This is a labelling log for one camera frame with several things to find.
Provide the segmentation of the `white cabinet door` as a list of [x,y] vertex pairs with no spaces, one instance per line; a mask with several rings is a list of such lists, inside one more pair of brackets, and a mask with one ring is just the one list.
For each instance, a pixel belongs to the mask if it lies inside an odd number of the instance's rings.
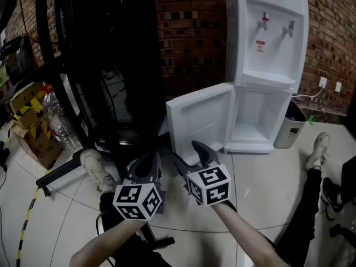
[[172,150],[187,164],[198,163],[191,142],[199,141],[213,149],[222,149],[231,129],[235,89],[221,83],[194,91],[166,102]]

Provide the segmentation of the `person's left forearm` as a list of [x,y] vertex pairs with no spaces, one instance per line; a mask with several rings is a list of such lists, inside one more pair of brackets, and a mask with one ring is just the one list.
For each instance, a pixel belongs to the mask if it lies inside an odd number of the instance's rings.
[[70,267],[99,267],[120,248],[146,221],[124,220],[93,238],[72,255]]

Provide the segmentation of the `black glass-door cabinet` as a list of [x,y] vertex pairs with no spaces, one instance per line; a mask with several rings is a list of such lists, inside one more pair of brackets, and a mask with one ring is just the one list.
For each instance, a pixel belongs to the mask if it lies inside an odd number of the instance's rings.
[[[81,86],[112,157],[131,161],[157,146],[166,110],[155,0],[55,0],[55,15],[68,77]],[[128,144],[107,106],[103,70],[121,75],[136,135]]]

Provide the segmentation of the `person's right leg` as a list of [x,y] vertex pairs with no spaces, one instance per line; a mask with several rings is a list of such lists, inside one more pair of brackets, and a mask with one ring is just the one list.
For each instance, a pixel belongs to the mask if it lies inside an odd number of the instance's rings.
[[320,170],[308,170],[300,203],[276,245],[276,253],[290,267],[303,267],[305,264],[309,244],[314,239],[315,215],[319,211],[321,182],[322,172]]

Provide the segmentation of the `black chair base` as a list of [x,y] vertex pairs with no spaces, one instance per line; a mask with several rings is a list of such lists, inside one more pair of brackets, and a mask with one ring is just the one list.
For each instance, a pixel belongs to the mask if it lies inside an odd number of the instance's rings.
[[334,238],[341,235],[352,247],[356,249],[356,234],[341,225],[336,224],[329,230],[329,235]]

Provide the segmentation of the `person's right white shoe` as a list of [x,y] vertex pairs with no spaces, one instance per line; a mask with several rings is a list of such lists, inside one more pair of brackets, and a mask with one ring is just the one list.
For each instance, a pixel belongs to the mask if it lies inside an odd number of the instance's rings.
[[304,165],[307,171],[310,169],[321,170],[326,162],[329,143],[330,136],[327,132],[322,132],[316,137],[313,152],[307,157]]

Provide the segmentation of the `person's right forearm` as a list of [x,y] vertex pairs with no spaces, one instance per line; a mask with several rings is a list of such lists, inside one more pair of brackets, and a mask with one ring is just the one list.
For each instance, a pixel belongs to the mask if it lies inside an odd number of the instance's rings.
[[289,267],[278,256],[272,244],[231,207],[219,203],[213,205],[212,209],[229,229],[236,242],[251,259],[255,267]]

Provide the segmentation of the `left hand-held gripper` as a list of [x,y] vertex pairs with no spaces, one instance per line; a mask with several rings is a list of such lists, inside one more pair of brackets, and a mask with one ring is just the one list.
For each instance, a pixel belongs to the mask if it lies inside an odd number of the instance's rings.
[[149,221],[163,213],[167,185],[154,177],[158,175],[157,152],[143,155],[135,165],[137,177],[127,177],[117,185],[113,205],[124,219]]

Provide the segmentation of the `clear empty plastic bottle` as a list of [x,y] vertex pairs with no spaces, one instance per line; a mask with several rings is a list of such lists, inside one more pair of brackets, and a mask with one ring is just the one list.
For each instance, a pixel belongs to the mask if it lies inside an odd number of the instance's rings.
[[76,137],[73,127],[65,116],[53,89],[48,89],[42,102],[42,108],[50,128],[55,132],[60,141],[72,152],[79,150],[81,144]]

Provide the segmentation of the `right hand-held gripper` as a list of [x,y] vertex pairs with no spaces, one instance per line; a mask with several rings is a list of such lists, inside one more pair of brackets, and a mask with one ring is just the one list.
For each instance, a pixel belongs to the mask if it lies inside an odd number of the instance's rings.
[[186,176],[189,194],[199,205],[212,206],[222,203],[236,211],[230,202],[231,176],[226,166],[220,165],[216,151],[200,141],[192,140],[191,144],[199,156],[202,167],[210,168],[200,170],[199,165],[189,165],[178,154],[168,150],[169,159],[178,173],[182,177]]

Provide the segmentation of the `person's white shoe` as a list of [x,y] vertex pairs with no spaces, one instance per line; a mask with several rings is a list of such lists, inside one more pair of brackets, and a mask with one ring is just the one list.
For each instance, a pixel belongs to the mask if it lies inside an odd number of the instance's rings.
[[96,189],[102,193],[115,192],[115,180],[104,167],[101,154],[94,149],[81,152],[80,162]]
[[327,132],[322,132],[316,137],[313,152],[307,157],[304,165],[307,171],[310,169],[321,170],[326,162],[329,143],[330,136]]

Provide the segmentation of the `cardboard box with striped tape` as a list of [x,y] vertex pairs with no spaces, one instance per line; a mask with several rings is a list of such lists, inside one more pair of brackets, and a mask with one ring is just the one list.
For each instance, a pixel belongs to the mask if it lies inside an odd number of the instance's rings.
[[44,116],[42,102],[47,89],[42,82],[34,82],[16,93],[7,102],[14,124],[11,132],[24,151],[45,169],[53,166],[63,150]]

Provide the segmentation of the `white water dispenser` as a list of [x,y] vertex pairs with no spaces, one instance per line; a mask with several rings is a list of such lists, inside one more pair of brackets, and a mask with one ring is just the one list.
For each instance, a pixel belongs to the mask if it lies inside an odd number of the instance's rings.
[[[269,153],[292,94],[298,91],[308,43],[308,0],[226,0],[226,78],[236,101],[227,152]],[[263,11],[269,15],[262,28]],[[283,36],[293,20],[294,35]]]

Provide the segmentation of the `person's left white shoe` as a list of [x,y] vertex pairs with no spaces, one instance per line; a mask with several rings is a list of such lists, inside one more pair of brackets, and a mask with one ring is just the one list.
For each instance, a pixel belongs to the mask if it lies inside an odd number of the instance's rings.
[[115,180],[104,167],[101,154],[94,149],[81,152],[80,162],[96,189],[102,193],[115,192]]

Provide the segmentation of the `white cold water tap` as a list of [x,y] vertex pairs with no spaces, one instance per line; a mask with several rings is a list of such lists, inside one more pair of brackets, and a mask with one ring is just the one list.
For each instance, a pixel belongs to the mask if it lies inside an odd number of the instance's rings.
[[291,20],[289,22],[288,27],[284,27],[283,28],[283,36],[288,35],[290,38],[293,38],[293,35],[294,35],[294,24],[295,24],[295,21]]

